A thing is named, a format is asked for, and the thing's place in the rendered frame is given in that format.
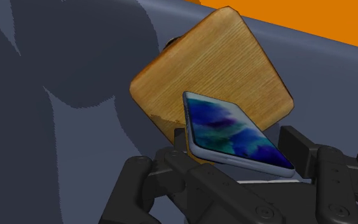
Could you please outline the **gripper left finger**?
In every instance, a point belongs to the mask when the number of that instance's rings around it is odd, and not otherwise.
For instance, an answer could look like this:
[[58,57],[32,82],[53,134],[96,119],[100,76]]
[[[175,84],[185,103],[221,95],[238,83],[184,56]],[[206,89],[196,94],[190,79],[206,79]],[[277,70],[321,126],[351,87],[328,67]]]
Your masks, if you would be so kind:
[[185,153],[184,129],[174,131],[174,147],[155,158],[130,157],[124,163],[98,224],[162,224],[149,212],[167,196],[187,224],[286,224],[270,202],[210,164]]

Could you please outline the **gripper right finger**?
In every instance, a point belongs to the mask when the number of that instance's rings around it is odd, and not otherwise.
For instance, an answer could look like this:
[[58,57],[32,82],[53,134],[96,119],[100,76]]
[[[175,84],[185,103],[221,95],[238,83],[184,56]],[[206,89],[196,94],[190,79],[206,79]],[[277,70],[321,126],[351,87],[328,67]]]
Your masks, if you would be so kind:
[[292,126],[282,126],[279,150],[303,179],[316,187],[318,224],[358,224],[358,154],[316,144]]

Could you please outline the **smartphone with blue watercolour screen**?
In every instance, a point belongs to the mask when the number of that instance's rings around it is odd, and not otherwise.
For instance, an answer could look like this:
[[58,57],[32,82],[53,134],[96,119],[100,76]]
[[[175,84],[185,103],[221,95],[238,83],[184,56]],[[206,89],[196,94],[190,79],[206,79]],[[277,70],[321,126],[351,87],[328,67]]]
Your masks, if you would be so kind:
[[182,94],[189,151],[196,158],[283,178],[295,168],[235,103]]

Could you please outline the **grey-blue sofa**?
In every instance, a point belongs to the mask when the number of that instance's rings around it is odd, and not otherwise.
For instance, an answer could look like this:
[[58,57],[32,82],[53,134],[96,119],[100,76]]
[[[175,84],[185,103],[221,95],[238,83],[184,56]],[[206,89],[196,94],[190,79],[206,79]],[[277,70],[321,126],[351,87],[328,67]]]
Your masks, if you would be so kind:
[[[126,159],[169,141],[132,78],[210,13],[184,0],[0,0],[0,224],[98,224]],[[283,120],[358,153],[358,47],[247,19],[294,98]]]

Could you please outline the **square wooden board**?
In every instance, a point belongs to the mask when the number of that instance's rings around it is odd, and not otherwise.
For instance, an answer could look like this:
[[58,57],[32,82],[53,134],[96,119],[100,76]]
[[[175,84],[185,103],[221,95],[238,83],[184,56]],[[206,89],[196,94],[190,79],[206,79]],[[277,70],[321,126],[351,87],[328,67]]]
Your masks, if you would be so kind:
[[261,129],[294,101],[239,13],[217,9],[164,49],[130,83],[130,95],[170,141],[185,126],[185,91],[234,102]]

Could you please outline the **small dark round object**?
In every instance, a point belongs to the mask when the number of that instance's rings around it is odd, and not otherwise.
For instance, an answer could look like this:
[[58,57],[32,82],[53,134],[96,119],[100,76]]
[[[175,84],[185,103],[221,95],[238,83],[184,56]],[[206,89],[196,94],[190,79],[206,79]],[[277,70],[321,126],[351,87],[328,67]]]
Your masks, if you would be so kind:
[[163,47],[163,49],[166,49],[168,48],[171,44],[173,44],[175,41],[177,41],[178,39],[180,39],[181,37],[178,36],[178,37],[174,37],[170,40],[167,41],[167,43],[165,44],[165,46]]

